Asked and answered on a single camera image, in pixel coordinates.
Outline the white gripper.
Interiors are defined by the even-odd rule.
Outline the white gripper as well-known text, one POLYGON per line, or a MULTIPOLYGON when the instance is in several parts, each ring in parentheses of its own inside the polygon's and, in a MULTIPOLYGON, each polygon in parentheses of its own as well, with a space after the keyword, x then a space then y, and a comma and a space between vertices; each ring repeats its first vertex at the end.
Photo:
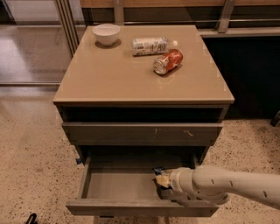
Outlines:
POLYGON ((170 175, 157 175, 156 181, 162 187, 171 187, 175 192, 193 194, 193 170, 190 168, 180 167, 173 169, 170 175))

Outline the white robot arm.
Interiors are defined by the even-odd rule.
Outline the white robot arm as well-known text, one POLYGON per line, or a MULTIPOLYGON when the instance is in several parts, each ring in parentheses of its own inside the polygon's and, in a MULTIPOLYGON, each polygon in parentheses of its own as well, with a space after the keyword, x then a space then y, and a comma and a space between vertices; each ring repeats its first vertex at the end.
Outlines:
POLYGON ((230 171, 211 165, 169 170, 157 167, 153 171, 162 187, 216 205, 227 203, 233 193, 280 209, 280 176, 276 174, 230 171))

